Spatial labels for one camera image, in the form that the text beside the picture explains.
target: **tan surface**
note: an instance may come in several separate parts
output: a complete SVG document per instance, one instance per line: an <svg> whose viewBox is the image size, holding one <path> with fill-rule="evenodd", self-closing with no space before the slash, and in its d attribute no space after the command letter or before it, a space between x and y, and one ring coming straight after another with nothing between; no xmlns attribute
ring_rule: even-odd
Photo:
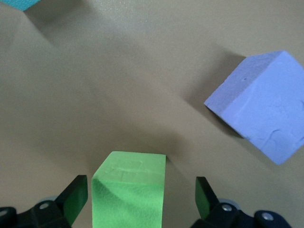
<svg viewBox="0 0 304 228"><path fill-rule="evenodd" d="M22 212L116 150L168 155L164 228L199 217L196 176L249 215L304 225L304 148L276 166L204 100L249 55L304 65L302 0L0 3L0 202ZM74 228L91 226L88 202Z"/></svg>

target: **cube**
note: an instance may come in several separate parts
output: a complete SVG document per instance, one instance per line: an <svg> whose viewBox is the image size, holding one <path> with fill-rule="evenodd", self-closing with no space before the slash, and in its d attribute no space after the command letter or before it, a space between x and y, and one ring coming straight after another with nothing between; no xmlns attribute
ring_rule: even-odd
<svg viewBox="0 0 304 228"><path fill-rule="evenodd" d="M27 10L32 5L35 5L40 0L0 0L12 7L15 7L21 11Z"/></svg>
<svg viewBox="0 0 304 228"><path fill-rule="evenodd" d="M304 144L304 69L286 51L245 58L205 105L276 164Z"/></svg>
<svg viewBox="0 0 304 228"><path fill-rule="evenodd" d="M161 228L166 155L112 152L92 178L93 228Z"/></svg>

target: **teal cube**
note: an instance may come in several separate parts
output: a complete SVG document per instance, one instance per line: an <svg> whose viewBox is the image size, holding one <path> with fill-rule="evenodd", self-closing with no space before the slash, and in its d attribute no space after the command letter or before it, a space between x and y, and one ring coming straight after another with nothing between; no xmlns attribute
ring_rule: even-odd
<svg viewBox="0 0 304 228"><path fill-rule="evenodd" d="M27 10L29 7L35 5L40 0L0 0L14 8L17 8L21 11Z"/></svg>

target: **green foam cube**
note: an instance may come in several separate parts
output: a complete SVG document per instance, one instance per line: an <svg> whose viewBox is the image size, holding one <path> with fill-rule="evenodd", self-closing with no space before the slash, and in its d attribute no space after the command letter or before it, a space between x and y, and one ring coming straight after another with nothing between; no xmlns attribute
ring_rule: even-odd
<svg viewBox="0 0 304 228"><path fill-rule="evenodd" d="M93 228L161 228L166 155L112 152L92 178Z"/></svg>

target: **black plastic part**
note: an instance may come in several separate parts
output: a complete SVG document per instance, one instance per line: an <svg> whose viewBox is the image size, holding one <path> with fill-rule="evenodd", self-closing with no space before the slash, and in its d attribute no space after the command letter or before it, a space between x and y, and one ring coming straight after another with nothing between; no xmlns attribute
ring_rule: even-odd
<svg viewBox="0 0 304 228"><path fill-rule="evenodd" d="M61 213L72 225L88 198L87 176L78 175L55 199Z"/></svg>
<svg viewBox="0 0 304 228"><path fill-rule="evenodd" d="M202 219L205 219L210 211L219 204L217 196L205 177L196 178L195 202Z"/></svg>
<svg viewBox="0 0 304 228"><path fill-rule="evenodd" d="M17 211L12 207L0 208L0 215L0 227L6 228L13 225L17 217Z"/></svg>
<svg viewBox="0 0 304 228"><path fill-rule="evenodd" d="M202 219L199 219L192 225L191 228L216 228L216 227L210 223L207 223Z"/></svg>
<svg viewBox="0 0 304 228"><path fill-rule="evenodd" d="M195 201L201 219L191 228L291 228L287 221L275 212L260 210L251 217L232 204L220 203L204 177L196 178L195 191Z"/></svg>
<svg viewBox="0 0 304 228"><path fill-rule="evenodd" d="M223 209L223 206L229 206L230 211ZM231 204L219 203L205 219L215 227L229 228L237 223L239 211Z"/></svg>
<svg viewBox="0 0 304 228"><path fill-rule="evenodd" d="M266 220L263 217L264 213L268 213L273 217L273 220ZM279 214L267 211L259 210L255 213L255 220L260 225L261 228L291 228L288 222Z"/></svg>
<svg viewBox="0 0 304 228"><path fill-rule="evenodd" d="M87 177L78 175L55 201L46 200L17 215L0 208L0 228L71 228L87 201Z"/></svg>

